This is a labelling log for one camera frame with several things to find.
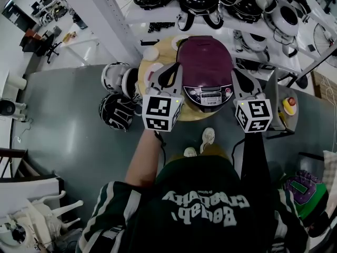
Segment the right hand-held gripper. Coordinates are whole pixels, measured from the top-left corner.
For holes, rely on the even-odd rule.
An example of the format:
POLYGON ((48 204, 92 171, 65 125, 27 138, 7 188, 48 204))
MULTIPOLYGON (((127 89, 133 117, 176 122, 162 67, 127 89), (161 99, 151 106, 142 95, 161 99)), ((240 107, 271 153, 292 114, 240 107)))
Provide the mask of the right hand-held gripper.
POLYGON ((245 133, 265 132, 272 119, 270 100, 262 93, 259 81, 247 70, 231 72, 236 97, 235 117, 245 133))

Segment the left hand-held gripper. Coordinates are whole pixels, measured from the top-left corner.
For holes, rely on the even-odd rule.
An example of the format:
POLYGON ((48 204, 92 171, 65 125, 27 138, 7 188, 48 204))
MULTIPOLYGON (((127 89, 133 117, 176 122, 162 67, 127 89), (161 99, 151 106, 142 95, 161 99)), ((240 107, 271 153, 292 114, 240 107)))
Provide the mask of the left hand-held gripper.
POLYGON ((153 73, 142 102, 142 119, 146 129, 172 131, 184 104, 182 77, 183 67, 179 62, 166 64, 153 73))

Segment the purple rice cooker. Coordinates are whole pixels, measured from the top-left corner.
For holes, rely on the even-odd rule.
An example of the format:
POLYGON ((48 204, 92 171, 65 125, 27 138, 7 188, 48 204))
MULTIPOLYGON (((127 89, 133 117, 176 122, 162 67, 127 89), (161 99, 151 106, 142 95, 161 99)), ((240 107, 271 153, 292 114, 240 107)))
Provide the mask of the purple rice cooker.
POLYGON ((212 36, 190 36, 177 49, 176 61, 183 68, 182 88, 191 108, 216 112, 233 95, 234 69, 228 49, 212 36))

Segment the person's right forearm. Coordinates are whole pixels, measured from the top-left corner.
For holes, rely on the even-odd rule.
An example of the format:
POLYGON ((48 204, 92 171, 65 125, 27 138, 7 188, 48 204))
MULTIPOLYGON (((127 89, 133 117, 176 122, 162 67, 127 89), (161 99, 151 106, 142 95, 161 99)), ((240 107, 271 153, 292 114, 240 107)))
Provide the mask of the person's right forearm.
POLYGON ((241 181, 250 190, 271 187, 271 177, 261 132, 245 134, 241 181))

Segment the person's left forearm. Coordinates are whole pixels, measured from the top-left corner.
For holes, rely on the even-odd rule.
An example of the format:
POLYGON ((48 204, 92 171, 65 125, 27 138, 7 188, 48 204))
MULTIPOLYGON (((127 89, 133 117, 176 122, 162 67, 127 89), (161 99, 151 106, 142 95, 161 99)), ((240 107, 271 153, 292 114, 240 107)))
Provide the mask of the person's left forearm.
POLYGON ((125 177, 127 184, 143 188, 154 184, 161 144, 154 131, 143 131, 125 177))

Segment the small white bowl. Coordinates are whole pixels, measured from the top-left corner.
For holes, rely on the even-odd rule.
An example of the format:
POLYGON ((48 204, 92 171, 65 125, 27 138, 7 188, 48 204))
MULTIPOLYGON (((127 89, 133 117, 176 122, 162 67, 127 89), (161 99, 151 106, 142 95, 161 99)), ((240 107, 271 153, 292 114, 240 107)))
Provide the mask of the small white bowl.
POLYGON ((160 55, 159 50, 156 47, 147 47, 143 52, 143 59, 149 62, 156 61, 160 55))

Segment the round wooden table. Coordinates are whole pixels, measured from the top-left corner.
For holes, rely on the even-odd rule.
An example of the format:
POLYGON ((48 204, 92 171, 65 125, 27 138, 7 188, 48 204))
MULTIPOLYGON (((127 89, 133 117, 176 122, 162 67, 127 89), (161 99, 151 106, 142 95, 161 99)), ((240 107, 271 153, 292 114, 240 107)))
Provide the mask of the round wooden table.
MULTIPOLYGON (((171 46, 171 41, 173 40, 173 36, 167 37, 165 39, 160 40, 158 43, 154 45, 159 51, 159 56, 157 60, 154 62, 147 61, 145 59, 141 60, 141 63, 138 68, 138 88, 142 95, 145 94, 146 85, 144 82, 144 76, 146 73, 146 70, 154 63, 161 63, 163 65, 170 64, 175 61, 176 59, 176 51, 171 46)), ((212 115, 214 115, 215 112, 209 112, 209 113, 203 113, 200 110, 197 110, 196 107, 191 108, 191 104, 187 103, 187 101, 184 102, 182 106, 181 114, 178 118, 179 121, 184 122, 191 122, 191 121, 198 121, 202 119, 206 119, 212 115)))

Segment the grey chair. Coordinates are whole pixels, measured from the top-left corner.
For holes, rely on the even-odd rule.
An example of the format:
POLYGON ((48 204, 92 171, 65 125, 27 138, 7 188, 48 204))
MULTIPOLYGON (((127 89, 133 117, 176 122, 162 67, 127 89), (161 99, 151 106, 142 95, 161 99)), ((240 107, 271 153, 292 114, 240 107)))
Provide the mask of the grey chair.
POLYGON ((273 119, 265 134, 268 140, 287 137, 295 133, 299 117, 298 97, 289 85, 279 84, 279 80, 284 80, 287 77, 291 77, 293 81, 296 80, 294 74, 284 72, 278 67, 275 68, 263 90, 266 98, 270 100, 273 114, 273 119), (289 97, 296 100, 297 113, 294 116, 288 115, 283 108, 282 101, 289 97))

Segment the white plate with green food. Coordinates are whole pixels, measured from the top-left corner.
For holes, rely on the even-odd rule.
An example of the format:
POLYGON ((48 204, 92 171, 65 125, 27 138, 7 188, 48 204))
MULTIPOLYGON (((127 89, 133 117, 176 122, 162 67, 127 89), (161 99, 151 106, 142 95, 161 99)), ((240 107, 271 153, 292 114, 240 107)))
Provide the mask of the white plate with green food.
POLYGON ((189 38, 189 35, 177 35, 177 36, 175 36, 171 40, 171 47, 173 48, 173 50, 177 51, 181 42, 186 38, 189 38))

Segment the yellow plate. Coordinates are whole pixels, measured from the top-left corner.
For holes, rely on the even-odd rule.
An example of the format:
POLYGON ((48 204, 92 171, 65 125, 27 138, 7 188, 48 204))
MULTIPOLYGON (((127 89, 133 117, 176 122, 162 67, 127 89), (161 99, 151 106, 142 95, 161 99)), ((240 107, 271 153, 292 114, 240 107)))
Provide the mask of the yellow plate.
POLYGON ((288 98, 284 99, 282 101, 283 104, 283 108, 285 110, 285 112, 290 115, 290 116, 294 116, 297 113, 297 104, 295 106, 290 106, 288 103, 288 98))

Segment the pile of black small parts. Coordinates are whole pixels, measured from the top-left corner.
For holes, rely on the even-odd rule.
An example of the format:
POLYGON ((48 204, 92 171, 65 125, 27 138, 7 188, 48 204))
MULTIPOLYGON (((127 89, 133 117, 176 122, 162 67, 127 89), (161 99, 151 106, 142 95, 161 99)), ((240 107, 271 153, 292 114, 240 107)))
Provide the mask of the pile of black small parts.
POLYGON ((160 32, 161 29, 174 27, 174 22, 154 22, 149 24, 148 33, 160 32))

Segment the black white patterned helmet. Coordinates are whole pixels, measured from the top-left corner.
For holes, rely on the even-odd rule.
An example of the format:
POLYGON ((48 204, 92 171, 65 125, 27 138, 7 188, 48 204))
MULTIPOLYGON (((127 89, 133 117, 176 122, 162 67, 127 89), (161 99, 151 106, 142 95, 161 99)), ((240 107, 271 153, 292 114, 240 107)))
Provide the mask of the black white patterned helmet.
POLYGON ((99 104, 99 116, 106 125, 128 131, 135 114, 136 104, 121 94, 108 94, 99 104))

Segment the person's right white shoe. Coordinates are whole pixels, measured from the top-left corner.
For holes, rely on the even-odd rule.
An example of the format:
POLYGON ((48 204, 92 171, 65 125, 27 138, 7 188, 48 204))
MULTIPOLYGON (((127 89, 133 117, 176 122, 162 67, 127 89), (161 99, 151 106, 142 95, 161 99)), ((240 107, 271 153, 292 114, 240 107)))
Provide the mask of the person's right white shoe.
POLYGON ((202 133, 202 143, 200 146, 200 154, 204 152, 204 149, 212 145, 215 140, 215 131, 213 128, 205 128, 202 133))

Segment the tan shorts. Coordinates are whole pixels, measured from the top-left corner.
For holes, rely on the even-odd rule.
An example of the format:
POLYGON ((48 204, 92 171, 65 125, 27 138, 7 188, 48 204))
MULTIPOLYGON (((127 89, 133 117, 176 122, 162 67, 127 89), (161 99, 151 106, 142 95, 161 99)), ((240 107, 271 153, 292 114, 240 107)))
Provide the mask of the tan shorts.
MULTIPOLYGON (((213 143, 212 145, 207 146, 204 149, 204 152, 201 154, 200 153, 197 154, 197 156, 219 156, 226 160, 229 160, 229 157, 227 156, 226 152, 216 143, 213 143)), ((183 158, 186 158, 184 157, 183 154, 176 154, 168 160, 168 163, 173 162, 175 160, 183 159, 183 158)))

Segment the wooden pallet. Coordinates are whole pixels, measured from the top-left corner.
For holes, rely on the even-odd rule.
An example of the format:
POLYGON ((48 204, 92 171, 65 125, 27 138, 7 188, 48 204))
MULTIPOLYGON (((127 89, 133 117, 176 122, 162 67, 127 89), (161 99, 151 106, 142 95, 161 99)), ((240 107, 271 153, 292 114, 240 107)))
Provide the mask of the wooden pallet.
POLYGON ((326 101, 337 102, 337 84, 317 71, 311 72, 314 95, 326 101))

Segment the black standing fan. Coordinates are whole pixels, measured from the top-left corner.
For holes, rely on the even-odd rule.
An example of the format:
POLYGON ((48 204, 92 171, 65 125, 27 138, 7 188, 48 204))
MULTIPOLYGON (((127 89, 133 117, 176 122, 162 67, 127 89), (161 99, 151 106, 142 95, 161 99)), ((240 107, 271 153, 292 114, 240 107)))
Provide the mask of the black standing fan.
POLYGON ((296 85, 303 90, 311 89, 314 70, 337 83, 337 30, 332 34, 315 21, 308 22, 300 25, 297 41, 301 72, 296 85))

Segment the white metal shelf rack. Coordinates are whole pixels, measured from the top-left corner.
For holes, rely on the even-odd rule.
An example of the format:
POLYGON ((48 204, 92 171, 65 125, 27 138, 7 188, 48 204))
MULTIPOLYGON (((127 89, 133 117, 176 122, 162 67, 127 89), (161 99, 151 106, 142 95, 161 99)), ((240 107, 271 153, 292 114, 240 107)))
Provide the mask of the white metal shelf rack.
MULTIPOLYGON (((177 16, 181 12, 177 0, 170 2, 164 7, 152 10, 144 10, 137 6, 133 0, 99 0, 107 5, 112 13, 112 19, 120 26, 127 38, 131 39, 138 50, 143 50, 145 46, 141 46, 140 40, 154 41, 177 35, 211 35, 221 41, 230 51, 234 59, 244 59, 265 63, 269 66, 278 67, 284 71, 292 72, 300 75, 301 66, 298 54, 292 58, 286 57, 282 52, 281 44, 271 38, 271 31, 263 21, 259 21, 254 25, 241 23, 238 20, 228 16, 225 18, 224 25, 218 29, 210 28, 202 18, 196 17, 192 27, 186 31, 180 31, 177 27, 177 16), (160 32, 148 33, 150 23, 154 22, 174 22, 175 26, 167 29, 161 29, 160 32), (266 38, 267 51, 269 58, 265 58, 262 54, 236 50, 234 40, 234 31, 250 32, 266 38)), ((330 21, 324 21, 323 12, 319 6, 311 12, 311 19, 322 25, 330 33, 336 34, 337 28, 332 28, 330 21)))

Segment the white long desk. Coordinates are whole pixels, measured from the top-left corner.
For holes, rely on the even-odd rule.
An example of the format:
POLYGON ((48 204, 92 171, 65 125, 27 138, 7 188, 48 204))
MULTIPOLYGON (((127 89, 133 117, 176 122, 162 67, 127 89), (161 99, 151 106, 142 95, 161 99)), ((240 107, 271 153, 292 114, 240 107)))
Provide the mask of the white long desk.
POLYGON ((76 32, 76 36, 73 39, 69 39, 67 42, 63 42, 60 45, 60 48, 64 48, 67 50, 72 56, 74 56, 77 60, 79 60, 84 66, 89 66, 90 62, 88 62, 85 58, 80 56, 74 49, 73 46, 77 46, 84 43, 94 42, 96 46, 100 44, 100 41, 97 36, 94 35, 93 32, 87 30, 74 30, 76 32))

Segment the black office chair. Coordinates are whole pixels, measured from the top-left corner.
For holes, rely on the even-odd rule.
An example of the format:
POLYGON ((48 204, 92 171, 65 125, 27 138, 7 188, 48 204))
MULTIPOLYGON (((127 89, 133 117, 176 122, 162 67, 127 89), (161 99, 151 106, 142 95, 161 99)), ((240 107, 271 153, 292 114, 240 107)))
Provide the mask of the black office chair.
POLYGON ((47 57, 48 64, 51 63, 50 59, 51 59, 52 54, 56 54, 57 56, 60 55, 58 52, 55 51, 55 49, 61 44, 61 42, 55 43, 54 40, 55 40, 54 34, 51 34, 50 36, 48 36, 47 39, 44 41, 41 40, 40 47, 38 48, 36 52, 36 55, 38 57, 45 55, 47 57))

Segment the dark green striped shirt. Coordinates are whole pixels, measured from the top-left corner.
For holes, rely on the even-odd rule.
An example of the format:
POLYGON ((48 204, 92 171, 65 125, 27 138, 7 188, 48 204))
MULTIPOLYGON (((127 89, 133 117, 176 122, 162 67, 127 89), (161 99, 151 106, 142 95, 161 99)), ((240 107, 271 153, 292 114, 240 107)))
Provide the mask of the dark green striped shirt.
POLYGON ((267 164, 239 177, 220 156, 168 163, 149 188, 110 182, 100 191, 76 253, 308 253, 289 192, 267 164))

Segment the dark wooden railing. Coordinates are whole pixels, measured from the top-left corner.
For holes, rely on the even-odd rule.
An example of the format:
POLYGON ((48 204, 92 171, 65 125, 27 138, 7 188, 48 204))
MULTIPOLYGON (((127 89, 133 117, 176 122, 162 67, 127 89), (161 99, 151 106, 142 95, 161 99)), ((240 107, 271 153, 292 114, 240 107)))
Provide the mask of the dark wooden railing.
POLYGON ((26 150, 21 149, 9 149, 9 148, 0 148, 0 164, 2 163, 3 159, 6 158, 7 161, 5 162, 4 169, 0 172, 0 179, 4 177, 7 167, 12 162, 13 158, 23 159, 26 154, 26 150))

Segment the white side table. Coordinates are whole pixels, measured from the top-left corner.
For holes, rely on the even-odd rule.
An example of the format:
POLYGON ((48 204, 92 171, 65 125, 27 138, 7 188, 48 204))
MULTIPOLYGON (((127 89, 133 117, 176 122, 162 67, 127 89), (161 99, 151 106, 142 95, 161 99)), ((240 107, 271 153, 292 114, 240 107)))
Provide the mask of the white side table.
POLYGON ((44 196, 57 195, 59 192, 58 178, 0 183, 0 201, 35 200, 44 196))

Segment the white ornate chair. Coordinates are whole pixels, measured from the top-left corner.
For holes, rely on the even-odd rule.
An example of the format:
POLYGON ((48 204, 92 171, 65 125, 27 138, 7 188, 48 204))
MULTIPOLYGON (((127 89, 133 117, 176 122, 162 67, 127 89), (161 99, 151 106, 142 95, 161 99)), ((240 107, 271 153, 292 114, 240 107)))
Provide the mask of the white ornate chair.
POLYGON ((18 247, 10 247, 0 241, 0 250, 23 250, 34 249, 37 252, 47 253, 48 247, 61 237, 61 234, 68 232, 68 228, 79 222, 77 218, 73 221, 64 223, 61 215, 81 207, 84 202, 79 200, 73 204, 52 209, 47 203, 62 199, 66 191, 61 191, 57 196, 45 196, 38 200, 26 200, 26 205, 13 214, 7 214, 0 218, 0 225, 9 223, 11 225, 21 225, 26 231, 25 241, 18 247))

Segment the white round frame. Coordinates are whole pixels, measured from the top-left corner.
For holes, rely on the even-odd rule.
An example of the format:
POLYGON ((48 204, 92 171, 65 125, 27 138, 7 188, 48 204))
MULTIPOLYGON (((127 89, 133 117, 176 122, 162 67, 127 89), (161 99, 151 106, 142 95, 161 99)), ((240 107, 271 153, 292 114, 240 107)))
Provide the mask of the white round frame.
POLYGON ((20 246, 26 238, 25 229, 18 224, 5 223, 0 225, 0 241, 10 247, 20 246))

